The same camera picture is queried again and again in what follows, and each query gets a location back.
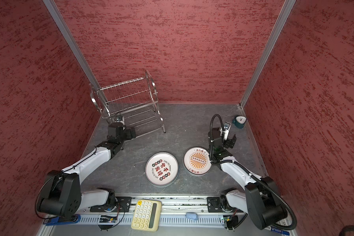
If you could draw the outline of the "stainless steel dish rack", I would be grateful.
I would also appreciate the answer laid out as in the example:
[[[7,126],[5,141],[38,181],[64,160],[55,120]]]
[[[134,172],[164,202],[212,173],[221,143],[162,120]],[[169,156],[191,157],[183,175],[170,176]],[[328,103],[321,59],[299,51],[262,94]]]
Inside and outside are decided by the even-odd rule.
[[[166,133],[158,106],[156,84],[148,70],[144,76],[99,88],[105,95],[105,107],[92,86],[90,97],[103,120],[112,124],[123,116],[127,128],[135,128],[138,137],[161,130]]]

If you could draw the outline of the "orange patterned plate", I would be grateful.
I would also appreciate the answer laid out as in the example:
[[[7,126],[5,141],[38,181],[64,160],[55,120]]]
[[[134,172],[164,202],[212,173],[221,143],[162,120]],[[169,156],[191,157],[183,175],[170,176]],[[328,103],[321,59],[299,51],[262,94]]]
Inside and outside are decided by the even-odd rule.
[[[183,164],[188,173],[193,176],[203,176],[212,167],[209,152],[202,147],[192,147],[187,150],[183,157]]]

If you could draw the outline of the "red character text plate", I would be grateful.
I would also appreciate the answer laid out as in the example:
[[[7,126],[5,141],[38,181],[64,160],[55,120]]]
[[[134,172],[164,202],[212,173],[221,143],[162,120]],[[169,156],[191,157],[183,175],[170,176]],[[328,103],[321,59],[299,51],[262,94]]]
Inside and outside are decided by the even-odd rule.
[[[168,152],[154,154],[147,162],[145,176],[155,187],[166,187],[177,179],[179,164],[177,159]]]

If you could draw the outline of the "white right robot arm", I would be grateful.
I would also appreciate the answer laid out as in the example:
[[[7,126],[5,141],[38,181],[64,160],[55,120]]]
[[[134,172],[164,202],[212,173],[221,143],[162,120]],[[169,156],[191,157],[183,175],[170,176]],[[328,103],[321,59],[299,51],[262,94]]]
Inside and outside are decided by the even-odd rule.
[[[225,193],[225,205],[248,214],[260,230],[268,226],[280,230],[292,230],[297,225],[291,207],[279,195],[279,190],[270,177],[261,177],[240,164],[226,149],[223,133],[219,128],[208,132],[209,159],[212,165],[231,176],[243,191]]]

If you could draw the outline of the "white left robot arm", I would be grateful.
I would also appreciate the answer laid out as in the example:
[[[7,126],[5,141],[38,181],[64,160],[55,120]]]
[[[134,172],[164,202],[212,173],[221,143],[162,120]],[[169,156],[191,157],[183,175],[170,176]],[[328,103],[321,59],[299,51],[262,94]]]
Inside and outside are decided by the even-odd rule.
[[[114,158],[126,141],[136,136],[134,128],[127,128],[121,122],[110,124],[107,140],[90,154],[69,167],[47,174],[35,201],[35,214],[45,213],[51,219],[70,218],[77,211],[94,206],[108,212],[118,209],[114,190],[101,187],[83,192],[81,184],[98,167]]]

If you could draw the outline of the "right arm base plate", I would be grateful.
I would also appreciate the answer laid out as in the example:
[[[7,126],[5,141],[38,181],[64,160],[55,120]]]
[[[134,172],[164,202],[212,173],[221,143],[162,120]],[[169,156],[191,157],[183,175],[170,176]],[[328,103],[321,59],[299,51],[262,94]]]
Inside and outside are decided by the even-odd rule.
[[[207,197],[207,210],[209,213],[224,212],[220,197]]]

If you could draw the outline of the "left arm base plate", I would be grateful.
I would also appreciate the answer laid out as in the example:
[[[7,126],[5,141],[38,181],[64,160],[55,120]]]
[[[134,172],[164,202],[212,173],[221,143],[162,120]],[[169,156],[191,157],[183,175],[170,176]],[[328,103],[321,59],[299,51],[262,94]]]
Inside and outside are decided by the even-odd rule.
[[[92,206],[89,208],[90,212],[103,212],[103,213],[112,213],[124,211],[128,212],[131,206],[132,197],[128,196],[119,196],[116,197],[116,206],[115,207],[105,207],[105,206]]]

